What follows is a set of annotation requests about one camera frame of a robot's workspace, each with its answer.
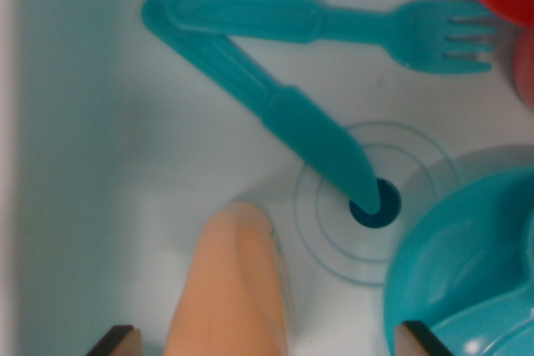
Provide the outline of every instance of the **white plastic sink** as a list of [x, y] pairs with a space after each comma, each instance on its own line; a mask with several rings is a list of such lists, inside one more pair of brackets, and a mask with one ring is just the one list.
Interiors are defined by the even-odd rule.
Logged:
[[[296, 354], [386, 355], [380, 286], [338, 278], [300, 239], [302, 162], [144, 28], [143, 1], [0, 0], [0, 354], [85, 354], [131, 323], [145, 354], [160, 355], [199, 230], [244, 198], [280, 233]], [[433, 138], [465, 182], [534, 161], [534, 115], [512, 89], [504, 31], [493, 70], [462, 77], [368, 46], [237, 42], [344, 125], [388, 121]]]

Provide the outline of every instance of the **fork handle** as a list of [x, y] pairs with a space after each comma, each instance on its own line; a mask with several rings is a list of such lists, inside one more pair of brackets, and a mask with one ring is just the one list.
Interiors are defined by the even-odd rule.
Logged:
[[316, 39], [385, 44], [389, 14], [329, 8], [315, 0], [167, 0], [182, 29], [309, 43]]

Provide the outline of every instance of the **drain hole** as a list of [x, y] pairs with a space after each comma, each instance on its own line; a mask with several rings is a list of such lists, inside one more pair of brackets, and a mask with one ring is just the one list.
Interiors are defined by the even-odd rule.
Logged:
[[378, 192], [380, 194], [380, 210], [376, 214], [367, 214], [356, 203], [350, 201], [352, 217], [367, 228], [387, 227], [397, 218], [401, 211], [401, 194], [398, 189], [382, 178], [377, 178]]

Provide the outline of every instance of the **toy sink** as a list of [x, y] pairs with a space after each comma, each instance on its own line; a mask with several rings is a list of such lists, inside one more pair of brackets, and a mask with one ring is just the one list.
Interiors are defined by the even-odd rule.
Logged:
[[159, 43], [143, 1], [0, 0], [0, 353], [86, 354], [131, 323], [160, 355], [200, 229], [239, 198], [279, 232], [296, 355], [387, 355], [380, 282], [406, 232], [458, 185], [534, 160], [534, 115], [511, 85], [513, 29], [501, 26], [489, 73], [463, 76], [418, 73], [366, 45], [235, 39], [348, 127], [412, 205], [390, 229], [358, 228], [365, 241], [344, 243], [347, 258], [303, 227], [346, 218], [348, 202]]

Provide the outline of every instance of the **teal plastic fork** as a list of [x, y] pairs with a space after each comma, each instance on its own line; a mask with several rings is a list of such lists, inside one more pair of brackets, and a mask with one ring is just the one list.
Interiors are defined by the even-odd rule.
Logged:
[[316, 0], [167, 0], [177, 27], [286, 42], [331, 39], [383, 46], [405, 67], [441, 74], [482, 73], [491, 64], [473, 53], [494, 46], [473, 38], [496, 29], [473, 20], [491, 16], [475, 0], [416, 0], [392, 13], [331, 8]]

